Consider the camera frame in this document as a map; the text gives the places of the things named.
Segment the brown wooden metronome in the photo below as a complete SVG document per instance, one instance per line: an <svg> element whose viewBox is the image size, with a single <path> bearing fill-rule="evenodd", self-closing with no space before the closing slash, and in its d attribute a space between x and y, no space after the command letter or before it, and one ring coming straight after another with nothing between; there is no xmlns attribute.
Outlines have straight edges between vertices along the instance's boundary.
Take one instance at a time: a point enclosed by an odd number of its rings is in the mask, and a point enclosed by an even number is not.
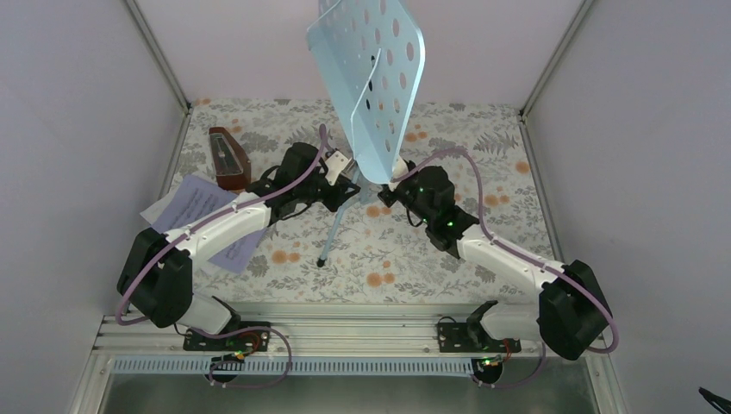
<svg viewBox="0 0 731 414"><path fill-rule="evenodd" d="M235 193L244 191L252 182L252 166L243 147L224 127L209 129L209 147L219 187Z"/></svg>

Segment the sheet music pages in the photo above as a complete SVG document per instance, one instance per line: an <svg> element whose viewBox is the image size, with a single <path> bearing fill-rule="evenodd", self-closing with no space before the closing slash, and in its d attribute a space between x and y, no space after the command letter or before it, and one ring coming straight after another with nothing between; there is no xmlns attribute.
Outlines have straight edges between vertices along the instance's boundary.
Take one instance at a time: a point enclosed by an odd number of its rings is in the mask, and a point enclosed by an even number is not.
<svg viewBox="0 0 731 414"><path fill-rule="evenodd" d="M212 181L196 174L184 177L183 181L169 192L171 191L175 194L171 203L155 223L149 223L155 231L161 234L191 224L237 198L236 194L225 191ZM261 229L241 237L206 261L202 261L196 256L192 260L193 268L202 269L207 274L215 272L213 267L220 267L230 273L243 273L265 232L264 229Z"/></svg>

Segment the light blue music stand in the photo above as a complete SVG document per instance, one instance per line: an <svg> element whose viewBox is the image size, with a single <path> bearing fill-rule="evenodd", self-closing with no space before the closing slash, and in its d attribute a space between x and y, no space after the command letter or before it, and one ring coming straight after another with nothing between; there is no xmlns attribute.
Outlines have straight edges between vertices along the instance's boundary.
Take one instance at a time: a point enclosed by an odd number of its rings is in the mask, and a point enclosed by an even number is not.
<svg viewBox="0 0 731 414"><path fill-rule="evenodd" d="M425 66L422 31L400 1L320 1L306 41L353 159L364 204L387 185Z"/></svg>

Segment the white sheet music page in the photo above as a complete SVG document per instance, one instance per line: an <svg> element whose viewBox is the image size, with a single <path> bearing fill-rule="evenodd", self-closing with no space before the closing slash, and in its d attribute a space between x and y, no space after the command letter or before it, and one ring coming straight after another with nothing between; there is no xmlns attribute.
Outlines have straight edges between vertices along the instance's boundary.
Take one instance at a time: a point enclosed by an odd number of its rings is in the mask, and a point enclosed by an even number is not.
<svg viewBox="0 0 731 414"><path fill-rule="evenodd" d="M160 200L156 201L149 207L147 207L145 210L143 210L140 213L140 216L150 224L155 223L158 218L162 215L165 208L171 203L172 199L174 198L175 194L171 191L168 192L164 197L162 197Z"/></svg>

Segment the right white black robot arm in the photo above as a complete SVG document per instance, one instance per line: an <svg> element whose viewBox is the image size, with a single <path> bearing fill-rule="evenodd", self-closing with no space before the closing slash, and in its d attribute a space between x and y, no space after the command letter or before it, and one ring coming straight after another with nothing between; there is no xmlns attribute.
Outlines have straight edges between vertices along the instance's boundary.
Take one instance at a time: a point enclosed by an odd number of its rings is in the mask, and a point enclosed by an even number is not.
<svg viewBox="0 0 731 414"><path fill-rule="evenodd" d="M440 166L412 171L378 194L387 206L400 203L420 219L434 247L512 280L531 295L526 304L488 300L466 322L466 337L478 351L501 340L543 342L575 361L607 329L610 309L592 269L580 260L543 260L497 235L485 233L477 216L454 201L454 185Z"/></svg>

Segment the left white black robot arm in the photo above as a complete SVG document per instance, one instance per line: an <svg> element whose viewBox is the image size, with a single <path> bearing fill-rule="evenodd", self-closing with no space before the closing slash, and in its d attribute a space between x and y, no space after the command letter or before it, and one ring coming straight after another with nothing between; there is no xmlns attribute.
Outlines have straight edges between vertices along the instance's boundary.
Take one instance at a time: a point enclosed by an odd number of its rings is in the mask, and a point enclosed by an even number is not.
<svg viewBox="0 0 731 414"><path fill-rule="evenodd" d="M241 329L233 309L196 293L193 273L238 240L296 216L299 204L322 204L336 212L355 196L359 187L344 174L352 160L325 150L297 142L278 166L207 216L166 232L142 230L117 283L122 296L117 323L133 324L124 317L133 306L141 312L139 322L150 321L158 328L181 324L202 332L219 349L233 347Z"/></svg>

